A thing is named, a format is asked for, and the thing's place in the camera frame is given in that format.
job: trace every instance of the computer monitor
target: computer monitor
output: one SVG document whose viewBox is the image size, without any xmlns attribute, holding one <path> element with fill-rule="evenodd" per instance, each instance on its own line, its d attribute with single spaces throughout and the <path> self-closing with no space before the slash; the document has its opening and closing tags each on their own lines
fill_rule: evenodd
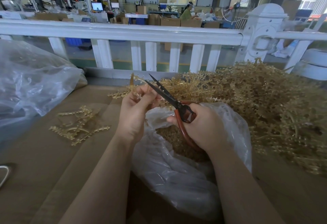
<svg viewBox="0 0 327 224">
<path fill-rule="evenodd" d="M 92 4 L 92 9 L 95 11 L 103 11 L 102 8 L 102 3 L 91 3 Z"/>
<path fill-rule="evenodd" d="M 119 3 L 111 3 L 112 8 L 119 8 Z"/>
</svg>

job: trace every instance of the woman in green shirt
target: woman in green shirt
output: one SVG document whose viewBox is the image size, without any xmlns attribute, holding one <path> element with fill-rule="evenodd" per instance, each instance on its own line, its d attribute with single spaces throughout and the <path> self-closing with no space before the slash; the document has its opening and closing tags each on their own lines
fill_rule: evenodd
<svg viewBox="0 0 327 224">
<path fill-rule="evenodd" d="M 188 4 L 188 5 L 185 7 L 185 10 L 184 10 L 184 12 L 182 13 L 180 19 L 181 19 L 181 20 L 190 20 L 190 19 L 193 19 L 194 17 L 198 17 L 197 15 L 192 16 L 192 15 L 191 15 L 191 11 L 194 11 L 193 5 Z"/>
</svg>

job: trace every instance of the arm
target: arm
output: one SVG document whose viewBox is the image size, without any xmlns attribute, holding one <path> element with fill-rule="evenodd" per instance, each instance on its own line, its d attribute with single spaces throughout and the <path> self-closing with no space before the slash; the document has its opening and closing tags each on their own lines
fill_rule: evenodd
<svg viewBox="0 0 327 224">
<path fill-rule="evenodd" d="M 184 123 L 190 137 L 207 152 L 215 169 L 219 196 L 227 224 L 284 223 L 251 173 L 226 142 L 226 133 L 216 113 L 191 104 L 197 117 Z M 177 125 L 175 117 L 167 121 Z"/>
<path fill-rule="evenodd" d="M 114 137 L 60 224 L 125 223 L 133 149 L 143 136 L 147 109 L 156 107 L 159 98 L 147 85 L 136 91 L 142 99 L 133 93 L 123 99 Z"/>
</svg>

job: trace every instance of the person's right arm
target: person's right arm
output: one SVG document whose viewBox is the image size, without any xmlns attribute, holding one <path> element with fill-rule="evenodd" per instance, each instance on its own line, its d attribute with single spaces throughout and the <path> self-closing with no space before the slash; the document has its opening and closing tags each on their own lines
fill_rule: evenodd
<svg viewBox="0 0 327 224">
<path fill-rule="evenodd" d="M 189 136 L 207 152 L 214 165 L 220 201 L 227 224 L 284 223 L 251 173 L 227 143 L 224 125 L 210 108 L 191 104 L 197 114 L 184 123 Z M 167 121 L 177 125 L 176 118 Z"/>
</svg>

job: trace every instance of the person's left hand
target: person's left hand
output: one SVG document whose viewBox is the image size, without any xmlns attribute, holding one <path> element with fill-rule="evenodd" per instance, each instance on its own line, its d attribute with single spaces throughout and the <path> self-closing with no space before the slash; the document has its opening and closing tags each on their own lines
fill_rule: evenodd
<svg viewBox="0 0 327 224">
<path fill-rule="evenodd" d="M 128 143 L 137 143 L 144 133 L 145 113 L 157 107 L 161 96 L 150 86 L 141 85 L 124 97 L 115 136 Z"/>
</svg>

